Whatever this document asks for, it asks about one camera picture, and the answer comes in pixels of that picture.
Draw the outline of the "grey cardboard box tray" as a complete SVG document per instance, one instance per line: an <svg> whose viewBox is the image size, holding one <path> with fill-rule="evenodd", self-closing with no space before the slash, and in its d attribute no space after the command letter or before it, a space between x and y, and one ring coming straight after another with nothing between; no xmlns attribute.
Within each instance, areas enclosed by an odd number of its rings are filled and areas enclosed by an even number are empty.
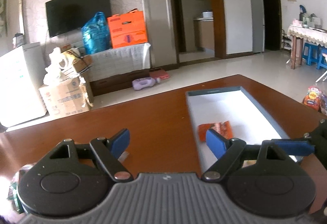
<svg viewBox="0 0 327 224"><path fill-rule="evenodd" d="M290 136L242 86L189 91L186 101L202 172L217 159L199 140L201 124L229 121L234 137L249 145Z"/></svg>

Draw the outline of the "tall grey refrigerator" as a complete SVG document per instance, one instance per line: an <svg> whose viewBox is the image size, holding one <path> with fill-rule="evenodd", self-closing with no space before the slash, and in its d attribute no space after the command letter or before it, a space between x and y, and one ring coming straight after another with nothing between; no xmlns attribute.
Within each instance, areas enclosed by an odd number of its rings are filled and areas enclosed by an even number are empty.
<svg viewBox="0 0 327 224"><path fill-rule="evenodd" d="M251 0L253 53L264 52L263 0Z"/></svg>

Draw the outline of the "white small refrigerator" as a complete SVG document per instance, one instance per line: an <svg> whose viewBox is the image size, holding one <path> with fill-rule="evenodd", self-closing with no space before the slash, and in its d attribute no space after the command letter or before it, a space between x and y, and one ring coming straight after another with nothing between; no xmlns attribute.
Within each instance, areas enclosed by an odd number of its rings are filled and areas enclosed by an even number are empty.
<svg viewBox="0 0 327 224"><path fill-rule="evenodd" d="M7 128L43 117L47 109L39 92L46 74L39 42L1 56L1 124Z"/></svg>

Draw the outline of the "green chips bag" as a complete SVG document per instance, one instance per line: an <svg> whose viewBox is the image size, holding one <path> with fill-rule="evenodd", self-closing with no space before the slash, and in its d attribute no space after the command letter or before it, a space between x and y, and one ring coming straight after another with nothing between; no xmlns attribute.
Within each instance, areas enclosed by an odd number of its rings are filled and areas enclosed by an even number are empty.
<svg viewBox="0 0 327 224"><path fill-rule="evenodd" d="M9 185L7 200L11 202L12 208L18 214L24 213L24 209L18 197L18 184L22 176L29 170L28 165L21 167L13 176Z"/></svg>

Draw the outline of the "purple detergent bottle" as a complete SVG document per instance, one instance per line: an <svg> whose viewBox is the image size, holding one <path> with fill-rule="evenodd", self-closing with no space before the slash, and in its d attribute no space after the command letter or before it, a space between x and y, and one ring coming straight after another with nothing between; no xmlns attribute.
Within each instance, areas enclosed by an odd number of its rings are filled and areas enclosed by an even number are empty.
<svg viewBox="0 0 327 224"><path fill-rule="evenodd" d="M160 81L160 78L140 78L132 81L132 87L134 88L134 90L142 90L144 88L153 87L155 84L160 83Z"/></svg>

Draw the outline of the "small cardboard box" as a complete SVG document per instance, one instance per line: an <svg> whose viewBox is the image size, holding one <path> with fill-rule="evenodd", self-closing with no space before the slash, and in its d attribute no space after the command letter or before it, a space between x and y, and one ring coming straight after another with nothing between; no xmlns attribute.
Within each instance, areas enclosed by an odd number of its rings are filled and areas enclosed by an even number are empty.
<svg viewBox="0 0 327 224"><path fill-rule="evenodd" d="M77 48L70 48L64 51L62 55L63 61L60 62L60 65L62 65L62 71L65 73L82 73L87 71L93 63L91 55L82 55Z"/></svg>

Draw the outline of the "large brown cardboard box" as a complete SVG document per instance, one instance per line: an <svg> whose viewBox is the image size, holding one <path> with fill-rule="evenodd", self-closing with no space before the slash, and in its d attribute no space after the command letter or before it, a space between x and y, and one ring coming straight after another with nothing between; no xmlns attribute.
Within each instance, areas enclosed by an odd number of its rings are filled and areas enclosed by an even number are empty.
<svg viewBox="0 0 327 224"><path fill-rule="evenodd" d="M58 84L41 86L39 92L49 115L62 118L89 111L93 104L86 84L84 77L75 77Z"/></svg>

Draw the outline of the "blue plastic stool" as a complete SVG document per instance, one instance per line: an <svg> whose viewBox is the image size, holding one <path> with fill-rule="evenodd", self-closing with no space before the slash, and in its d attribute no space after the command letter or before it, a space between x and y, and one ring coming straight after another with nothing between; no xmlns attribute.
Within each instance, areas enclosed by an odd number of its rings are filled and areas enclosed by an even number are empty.
<svg viewBox="0 0 327 224"><path fill-rule="evenodd" d="M306 65L317 64L319 61L320 46L312 43L305 43L302 51L302 58Z"/></svg>

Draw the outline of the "side table with lace cloth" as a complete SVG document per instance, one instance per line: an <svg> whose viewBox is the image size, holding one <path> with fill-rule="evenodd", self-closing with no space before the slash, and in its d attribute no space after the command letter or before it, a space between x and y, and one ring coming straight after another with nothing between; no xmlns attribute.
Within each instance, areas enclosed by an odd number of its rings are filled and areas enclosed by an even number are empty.
<svg viewBox="0 0 327 224"><path fill-rule="evenodd" d="M287 35L291 37L291 69L295 69L295 66L302 61L302 58L297 58L297 53L298 50L303 49L305 43L313 43L326 48L326 32L290 25L287 30Z"/></svg>

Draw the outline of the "colourful snack bag at edge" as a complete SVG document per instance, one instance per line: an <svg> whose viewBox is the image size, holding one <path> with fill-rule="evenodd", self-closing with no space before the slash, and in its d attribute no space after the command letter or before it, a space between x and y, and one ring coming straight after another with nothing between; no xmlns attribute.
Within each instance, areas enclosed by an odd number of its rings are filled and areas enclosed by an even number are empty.
<svg viewBox="0 0 327 224"><path fill-rule="evenodd" d="M310 86L302 103L326 115L326 94L317 86Z"/></svg>

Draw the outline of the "pink red floor item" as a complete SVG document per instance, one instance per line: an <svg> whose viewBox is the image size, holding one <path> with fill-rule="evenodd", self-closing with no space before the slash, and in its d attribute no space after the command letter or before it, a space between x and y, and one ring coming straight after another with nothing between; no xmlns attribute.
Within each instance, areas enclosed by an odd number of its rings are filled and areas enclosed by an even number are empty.
<svg viewBox="0 0 327 224"><path fill-rule="evenodd" d="M156 79L159 78L161 81L169 79L169 74L162 68L154 68L149 71L149 76Z"/></svg>

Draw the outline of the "orange wafer snack packet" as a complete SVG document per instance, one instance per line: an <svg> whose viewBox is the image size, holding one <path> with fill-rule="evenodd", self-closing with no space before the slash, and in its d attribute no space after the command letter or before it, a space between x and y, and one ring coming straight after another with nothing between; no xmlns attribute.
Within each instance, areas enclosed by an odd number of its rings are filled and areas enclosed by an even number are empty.
<svg viewBox="0 0 327 224"><path fill-rule="evenodd" d="M231 139L233 137L232 127L229 121L200 124L197 127L197 135L200 142L206 141L206 132L209 129L214 130L226 139Z"/></svg>

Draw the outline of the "blue plastic bag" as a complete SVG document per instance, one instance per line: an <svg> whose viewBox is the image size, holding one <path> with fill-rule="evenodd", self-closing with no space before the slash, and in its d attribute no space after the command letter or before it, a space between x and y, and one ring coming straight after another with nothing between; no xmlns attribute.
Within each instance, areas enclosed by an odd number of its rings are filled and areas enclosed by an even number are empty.
<svg viewBox="0 0 327 224"><path fill-rule="evenodd" d="M86 54L95 54L111 48L109 26L103 12L97 12L82 27L83 45Z"/></svg>

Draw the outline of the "white crumpled plastic bag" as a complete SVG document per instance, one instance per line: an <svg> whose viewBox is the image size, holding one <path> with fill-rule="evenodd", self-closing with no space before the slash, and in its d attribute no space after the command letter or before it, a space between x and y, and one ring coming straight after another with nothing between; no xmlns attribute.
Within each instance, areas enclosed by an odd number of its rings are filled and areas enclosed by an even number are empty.
<svg viewBox="0 0 327 224"><path fill-rule="evenodd" d="M62 54L59 47L55 47L53 52L49 54L50 65L45 68L47 72L43 79L43 84L46 86L52 86L59 84L66 80L66 75L63 73L66 69L67 60L64 54Z"/></svg>

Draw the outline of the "orange gift bag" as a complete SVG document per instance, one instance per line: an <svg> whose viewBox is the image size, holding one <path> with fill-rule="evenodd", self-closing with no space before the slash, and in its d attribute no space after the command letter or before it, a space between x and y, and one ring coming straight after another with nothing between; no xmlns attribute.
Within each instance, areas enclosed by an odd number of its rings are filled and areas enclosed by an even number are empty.
<svg viewBox="0 0 327 224"><path fill-rule="evenodd" d="M143 12L138 9L108 17L107 22L113 48L148 42Z"/></svg>

